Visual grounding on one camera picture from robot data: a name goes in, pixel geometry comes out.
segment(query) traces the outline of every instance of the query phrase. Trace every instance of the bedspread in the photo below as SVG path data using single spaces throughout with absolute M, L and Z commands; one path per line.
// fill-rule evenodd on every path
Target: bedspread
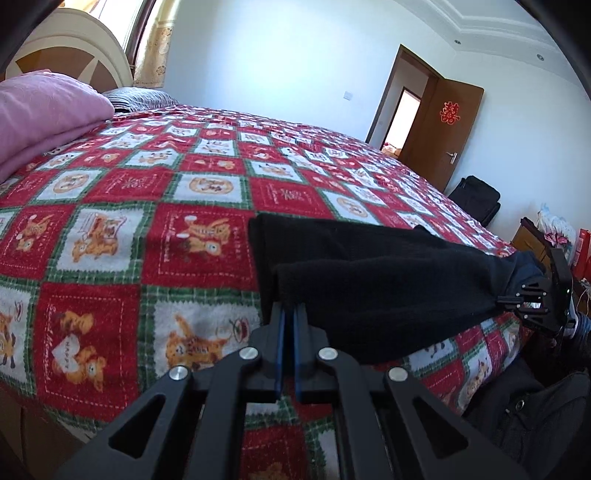
M 116 116 L 0 186 L 0 380 L 87 440 L 171 366 L 208 367 L 246 345 L 260 324 L 257 212 L 423 225 L 513 251 L 345 135 L 188 106 Z M 460 413 L 523 335 L 504 315 L 398 363 Z M 248 407 L 241 478 L 336 469 L 330 410 L 287 390 Z

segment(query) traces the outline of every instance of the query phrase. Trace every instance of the plastic bag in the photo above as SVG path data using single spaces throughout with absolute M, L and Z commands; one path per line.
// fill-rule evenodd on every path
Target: plastic bag
M 569 265 L 574 258 L 574 244 L 577 232 L 565 218 L 552 215 L 548 206 L 543 203 L 538 212 L 536 227 L 553 247 L 561 248 Z

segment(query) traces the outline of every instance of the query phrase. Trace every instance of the black towel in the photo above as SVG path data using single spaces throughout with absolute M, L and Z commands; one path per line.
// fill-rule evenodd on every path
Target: black towel
M 398 359 L 501 312 L 500 295 L 543 276 L 423 228 L 392 229 L 261 214 L 249 223 L 264 321 L 274 301 L 304 303 L 311 325 L 359 362 Z

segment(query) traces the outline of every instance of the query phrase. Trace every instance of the curtain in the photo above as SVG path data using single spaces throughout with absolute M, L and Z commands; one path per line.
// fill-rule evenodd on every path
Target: curtain
M 98 2 L 99 0 L 65 0 L 60 7 L 75 8 L 90 13 Z
M 181 0 L 158 0 L 139 44 L 134 85 L 161 88 L 166 75 L 168 49 Z

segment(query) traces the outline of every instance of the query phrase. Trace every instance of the black bag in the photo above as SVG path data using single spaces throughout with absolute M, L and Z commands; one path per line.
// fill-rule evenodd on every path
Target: black bag
M 449 196 L 464 212 L 486 227 L 501 208 L 501 194 L 482 180 L 470 175 L 462 179 Z
M 544 388 L 518 358 L 476 393 L 465 416 L 532 480 L 589 478 L 589 388 L 587 372 Z

